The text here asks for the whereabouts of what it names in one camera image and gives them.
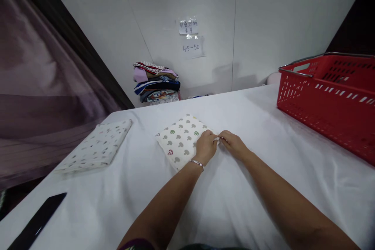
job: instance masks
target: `white wall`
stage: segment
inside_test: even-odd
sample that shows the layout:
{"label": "white wall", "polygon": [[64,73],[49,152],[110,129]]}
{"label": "white wall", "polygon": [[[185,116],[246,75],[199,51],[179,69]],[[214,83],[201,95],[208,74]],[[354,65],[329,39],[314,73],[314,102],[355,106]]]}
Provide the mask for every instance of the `white wall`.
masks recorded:
{"label": "white wall", "polygon": [[[136,107],[145,105],[133,92],[136,61],[175,70],[183,98],[258,86],[279,66],[324,52],[354,2],[62,1]],[[181,55],[175,20],[188,15],[197,16],[206,57]]]}
{"label": "white wall", "polygon": [[355,0],[236,0],[233,90],[324,53]]}
{"label": "white wall", "polygon": [[[236,0],[129,0],[155,64],[180,76],[183,98],[232,88],[234,6]],[[196,16],[206,57],[185,60],[178,25]]]}

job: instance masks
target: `white cloth with small print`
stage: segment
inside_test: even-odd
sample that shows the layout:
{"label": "white cloth with small print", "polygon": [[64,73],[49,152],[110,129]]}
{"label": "white cloth with small print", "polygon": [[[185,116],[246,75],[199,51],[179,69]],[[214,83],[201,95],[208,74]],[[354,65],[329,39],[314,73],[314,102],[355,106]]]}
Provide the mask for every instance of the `white cloth with small print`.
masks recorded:
{"label": "white cloth with small print", "polygon": [[172,167],[179,171],[195,156],[196,141],[206,130],[213,131],[196,117],[186,114],[156,134],[156,139]]}
{"label": "white cloth with small print", "polygon": [[131,119],[97,125],[55,171],[69,173],[110,165],[131,126]]}

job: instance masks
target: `folded clothing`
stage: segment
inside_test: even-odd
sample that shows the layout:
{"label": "folded clothing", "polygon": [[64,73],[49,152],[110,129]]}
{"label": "folded clothing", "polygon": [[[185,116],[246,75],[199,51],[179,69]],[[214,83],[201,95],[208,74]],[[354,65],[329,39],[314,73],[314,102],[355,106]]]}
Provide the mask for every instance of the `folded clothing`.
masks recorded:
{"label": "folded clothing", "polygon": [[147,98],[149,95],[151,95],[152,93],[156,92],[157,90],[146,90],[146,91],[143,91],[142,93],[140,93],[139,95],[139,100],[143,103],[143,102],[147,102]]}
{"label": "folded clothing", "polygon": [[147,72],[150,72],[151,74],[158,74],[161,72],[163,69],[165,69],[164,66],[157,66],[155,64],[152,64],[150,62],[136,62],[133,64],[133,66],[139,67]]}
{"label": "folded clothing", "polygon": [[160,91],[153,91],[148,95],[147,101],[152,102],[154,100],[164,100],[171,98],[175,95],[178,95],[174,90],[160,90]]}
{"label": "folded clothing", "polygon": [[166,98],[166,99],[155,99],[155,100],[147,100],[150,105],[158,105],[158,104],[167,104],[167,103],[170,103],[170,102],[178,102],[180,100],[179,98],[179,95],[176,94],[176,95],[172,95],[170,98]]}
{"label": "folded clothing", "polygon": [[186,114],[155,137],[169,163],[176,171],[179,171],[195,156],[196,141],[208,129],[196,117]]}
{"label": "folded clothing", "polygon": [[142,68],[135,67],[134,73],[133,73],[133,79],[134,81],[141,83],[148,80],[146,71]]}
{"label": "folded clothing", "polygon": [[131,119],[97,125],[55,171],[68,173],[108,166],[131,126]]}
{"label": "folded clothing", "polygon": [[179,91],[180,89],[180,82],[179,81],[164,81],[164,80],[157,80],[157,81],[148,81],[144,83],[138,83],[138,85],[134,88],[134,92],[139,95],[144,90],[161,90],[161,89],[169,89]]}
{"label": "folded clothing", "polygon": [[149,81],[160,81],[160,80],[163,80],[163,81],[178,81],[177,78],[170,78],[169,76],[166,76],[166,75],[160,75],[158,77],[149,78],[148,80]]}
{"label": "folded clothing", "polygon": [[146,72],[142,68],[135,67],[134,73],[133,73],[133,79],[134,79],[134,81],[136,81],[138,83],[142,83],[142,82],[151,80],[153,78],[157,78],[158,76],[161,76],[161,75],[167,76],[167,77],[169,77],[170,79],[173,79],[173,80],[178,77],[178,75],[173,70],[170,70],[168,68],[164,68],[163,72],[159,72],[158,74],[154,75],[150,72]]}

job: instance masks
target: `white table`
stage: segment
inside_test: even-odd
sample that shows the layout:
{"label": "white table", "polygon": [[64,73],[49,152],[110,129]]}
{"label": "white table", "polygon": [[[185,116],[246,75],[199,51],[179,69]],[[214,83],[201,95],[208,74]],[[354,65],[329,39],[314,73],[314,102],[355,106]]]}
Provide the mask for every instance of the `white table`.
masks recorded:
{"label": "white table", "polygon": [[[276,108],[275,85],[112,113],[134,121],[112,164],[48,175],[0,222],[7,249],[50,196],[67,196],[31,249],[116,249],[135,218],[174,175],[154,135],[186,113],[245,144],[338,224],[362,249],[375,234],[375,168]],[[171,241],[288,248],[245,168],[219,146]]]}

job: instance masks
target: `basket handle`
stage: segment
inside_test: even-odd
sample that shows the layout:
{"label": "basket handle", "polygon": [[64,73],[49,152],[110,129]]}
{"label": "basket handle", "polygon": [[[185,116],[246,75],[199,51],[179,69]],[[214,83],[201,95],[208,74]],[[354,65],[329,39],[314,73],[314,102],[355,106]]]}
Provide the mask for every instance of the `basket handle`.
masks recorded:
{"label": "basket handle", "polygon": [[299,72],[291,71],[291,70],[285,70],[285,69],[283,69],[283,67],[286,67],[286,66],[289,66],[289,65],[292,65],[292,64],[296,64],[296,63],[300,63],[300,62],[302,62],[302,61],[307,61],[308,59],[313,59],[313,58],[320,57],[320,56],[323,56],[323,55],[343,55],[343,56],[350,56],[350,57],[375,57],[375,55],[361,55],[361,54],[349,54],[349,53],[339,53],[339,52],[328,52],[328,53],[323,53],[323,54],[315,55],[315,56],[312,56],[312,57],[306,57],[306,58],[303,58],[303,59],[299,59],[299,60],[297,60],[297,61],[291,62],[290,64],[286,64],[286,65],[284,65],[284,66],[280,66],[280,67],[279,67],[279,71],[289,72],[289,73],[297,74],[297,75],[299,75],[299,76],[304,76],[304,77],[312,78],[313,75],[310,75],[310,74],[304,74],[304,73],[299,73]]}

